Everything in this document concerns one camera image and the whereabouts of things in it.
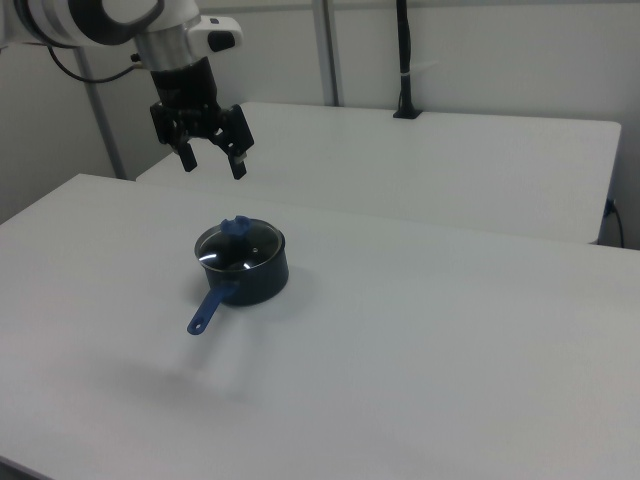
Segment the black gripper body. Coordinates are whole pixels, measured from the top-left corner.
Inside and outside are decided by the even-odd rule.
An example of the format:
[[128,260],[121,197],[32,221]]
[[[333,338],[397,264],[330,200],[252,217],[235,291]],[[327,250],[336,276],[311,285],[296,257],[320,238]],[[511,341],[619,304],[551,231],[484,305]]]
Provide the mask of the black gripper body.
[[177,70],[152,71],[159,101],[183,111],[190,138],[207,138],[213,133],[214,116],[221,110],[217,87],[207,58]]

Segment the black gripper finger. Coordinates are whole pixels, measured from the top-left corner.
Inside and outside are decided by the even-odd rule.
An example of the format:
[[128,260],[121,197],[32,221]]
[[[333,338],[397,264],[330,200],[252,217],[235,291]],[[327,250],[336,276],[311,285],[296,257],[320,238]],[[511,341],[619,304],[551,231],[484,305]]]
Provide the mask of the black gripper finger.
[[254,145],[254,138],[240,105],[215,114],[209,140],[227,155],[233,178],[243,178],[247,173],[246,153]]
[[157,102],[150,107],[150,113],[159,142],[172,148],[186,172],[193,171],[197,167],[197,160],[189,144],[190,135],[183,111]]

